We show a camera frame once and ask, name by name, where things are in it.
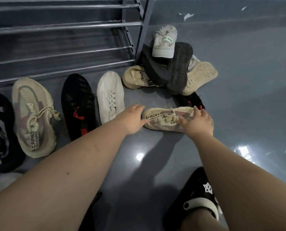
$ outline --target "forearm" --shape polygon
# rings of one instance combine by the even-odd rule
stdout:
[[[192,138],[230,230],[286,230],[286,184],[209,134]]]
[[[108,122],[23,175],[0,194],[0,230],[77,230],[125,136]]]

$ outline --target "epoxy floor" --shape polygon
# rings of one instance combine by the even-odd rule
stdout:
[[[190,43],[195,56],[211,62],[219,72],[214,81],[197,91],[214,120],[214,136],[286,182],[286,27],[259,24],[175,26],[177,41]],[[159,27],[150,26],[146,43]],[[125,69],[113,70],[122,76]],[[81,73],[94,93],[105,71]],[[39,81],[61,113],[64,79],[65,76]],[[124,91],[126,106],[138,102],[146,108],[178,105],[164,89]],[[0,92],[11,99],[11,87],[0,88]],[[58,149],[69,138],[63,122],[53,120],[53,127]],[[27,157],[16,171],[26,172],[40,160]],[[166,209],[201,165],[197,149],[182,133],[142,128],[126,137],[101,186],[103,196],[93,209],[96,230],[163,230],[161,219]]]

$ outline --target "metal shoe rack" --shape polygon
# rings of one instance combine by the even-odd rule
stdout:
[[[141,50],[143,47],[145,35],[146,35],[148,24],[149,24],[149,20],[150,20],[152,11],[153,11],[154,2],[155,0],[146,0],[144,9],[141,5],[140,0],[134,0],[134,4],[127,4],[127,0],[121,0],[121,4],[108,4],[108,5],[101,4],[101,5],[44,5],[44,6],[5,6],[5,7],[0,6],[0,11],[21,11],[21,10],[42,10],[42,9],[45,9],[45,10],[48,10],[48,9],[91,9],[92,11],[93,9],[121,9],[122,11],[121,20],[64,23],[64,24],[37,25],[37,26],[14,26],[14,27],[6,27],[6,28],[2,27],[0,28],[0,35],[29,33],[29,32],[45,32],[45,31],[53,31],[53,30],[69,30],[69,29],[124,28],[128,42],[129,42],[129,46],[124,46],[124,47],[79,51],[79,52],[64,53],[64,54],[53,54],[53,55],[46,55],[46,56],[41,56],[41,57],[19,58],[19,59],[14,59],[14,60],[0,61],[0,65],[8,64],[8,63],[16,63],[16,62],[25,62],[25,61],[31,61],[31,60],[39,60],[39,59],[45,59],[45,58],[57,58],[57,57],[70,56],[70,55],[91,54],[91,53],[97,53],[97,52],[105,52],[105,51],[111,51],[111,50],[123,50],[123,49],[131,49],[132,59],[126,60],[126,61],[120,61],[120,62],[112,62],[108,64],[89,66],[89,67],[52,71],[49,73],[36,74],[36,75],[28,76],[28,77],[38,78],[38,77],[44,77],[44,76],[49,76],[49,75],[89,70],[89,69],[99,68],[103,66],[114,66],[118,64],[131,63],[131,62],[136,63],[141,54]],[[140,14],[140,21],[126,22],[126,9],[129,9],[129,8],[136,8],[138,10]],[[141,26],[136,47],[133,44],[130,32],[128,30],[128,27],[130,26]],[[18,77],[1,79],[0,83],[12,82],[12,81],[16,81],[17,79]]]

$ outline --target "hand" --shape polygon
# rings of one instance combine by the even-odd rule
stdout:
[[[122,123],[127,131],[127,135],[134,134],[142,126],[147,123],[147,119],[141,120],[141,113],[145,106],[140,106],[139,104],[132,105],[118,114],[113,121],[118,121]]]
[[[195,137],[196,134],[207,133],[213,136],[213,125],[210,115],[205,109],[200,111],[196,106],[193,107],[194,114],[191,121],[187,121],[179,116],[180,124],[183,126],[184,132],[190,138]]]

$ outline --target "white star logo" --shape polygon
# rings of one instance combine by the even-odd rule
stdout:
[[[212,194],[212,188],[210,186],[210,184],[207,182],[205,185],[203,184],[204,188],[205,188],[205,192]]]

